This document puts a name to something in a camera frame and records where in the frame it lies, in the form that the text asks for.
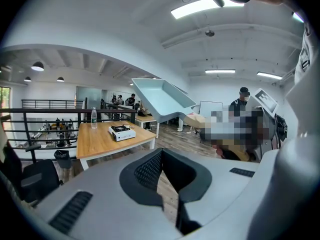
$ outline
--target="trash can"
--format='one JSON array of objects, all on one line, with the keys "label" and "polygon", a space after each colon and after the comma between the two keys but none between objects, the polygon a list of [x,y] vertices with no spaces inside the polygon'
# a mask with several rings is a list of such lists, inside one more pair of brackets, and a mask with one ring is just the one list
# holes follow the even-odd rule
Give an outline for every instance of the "trash can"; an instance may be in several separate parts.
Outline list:
[{"label": "trash can", "polygon": [[54,157],[62,169],[71,168],[71,159],[68,150],[57,150],[54,152]]}]

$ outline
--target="white tray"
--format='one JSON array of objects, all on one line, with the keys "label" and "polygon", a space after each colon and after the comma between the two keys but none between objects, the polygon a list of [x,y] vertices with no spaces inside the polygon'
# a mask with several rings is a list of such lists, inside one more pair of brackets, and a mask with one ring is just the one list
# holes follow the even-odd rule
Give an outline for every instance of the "white tray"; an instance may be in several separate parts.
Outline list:
[{"label": "white tray", "polygon": [[132,78],[133,89],[158,123],[175,117],[182,120],[197,104],[163,79]]}]

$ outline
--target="wooden floor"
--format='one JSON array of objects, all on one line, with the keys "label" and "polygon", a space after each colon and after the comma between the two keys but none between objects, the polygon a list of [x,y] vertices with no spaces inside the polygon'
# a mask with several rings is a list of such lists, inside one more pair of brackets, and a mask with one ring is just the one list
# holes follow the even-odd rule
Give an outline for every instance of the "wooden floor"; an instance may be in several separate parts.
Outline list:
[{"label": "wooden floor", "polygon": [[[152,126],[152,132],[156,133],[157,125]],[[155,140],[156,148],[176,148],[182,151],[192,152],[202,156],[218,158],[215,149],[211,147],[209,143],[200,143],[200,137],[195,133],[187,133],[190,130],[189,126],[185,126],[183,132],[177,131],[177,125],[171,125],[166,123],[160,124],[159,137]],[[128,156],[140,150],[148,150],[149,144],[143,144],[116,154],[104,156],[101,158],[93,159],[88,161],[88,166],[94,166],[98,163],[102,163],[108,160],[117,159],[123,156]],[[22,166],[31,164],[30,161],[23,161]],[[60,180],[64,183],[76,177],[83,171],[82,165],[79,160],[72,161],[71,169],[61,169],[56,161],[54,166],[57,170]],[[168,181],[164,173],[161,174],[157,192],[162,196],[164,203],[164,214],[172,222],[176,222],[177,207],[178,207],[178,194]]]}]

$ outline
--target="table leg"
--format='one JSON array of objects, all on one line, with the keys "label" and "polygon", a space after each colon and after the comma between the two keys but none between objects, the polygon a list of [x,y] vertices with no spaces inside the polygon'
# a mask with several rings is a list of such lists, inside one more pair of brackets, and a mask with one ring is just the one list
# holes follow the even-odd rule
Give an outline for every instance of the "table leg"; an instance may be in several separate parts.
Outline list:
[{"label": "table leg", "polygon": [[157,123],[157,125],[156,125],[156,138],[157,139],[159,137],[159,128],[160,128],[160,123]]},{"label": "table leg", "polygon": [[86,160],[85,158],[80,159],[80,162],[81,162],[81,165],[82,165],[82,167],[83,167],[84,170],[89,169],[87,160]]},{"label": "table leg", "polygon": [[155,138],[153,138],[150,142],[149,142],[149,144],[150,144],[150,150],[153,150],[154,148],[155,148],[155,143],[156,143],[156,139]]}]

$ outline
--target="water bottle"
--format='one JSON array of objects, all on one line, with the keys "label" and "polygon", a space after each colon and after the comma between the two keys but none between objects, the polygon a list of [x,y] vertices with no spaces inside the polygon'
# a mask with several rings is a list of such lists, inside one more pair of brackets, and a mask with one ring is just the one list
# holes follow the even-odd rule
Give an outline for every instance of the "water bottle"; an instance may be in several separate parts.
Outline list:
[{"label": "water bottle", "polygon": [[91,112],[91,128],[92,129],[97,129],[98,124],[97,124],[97,111],[96,108],[94,107]]}]

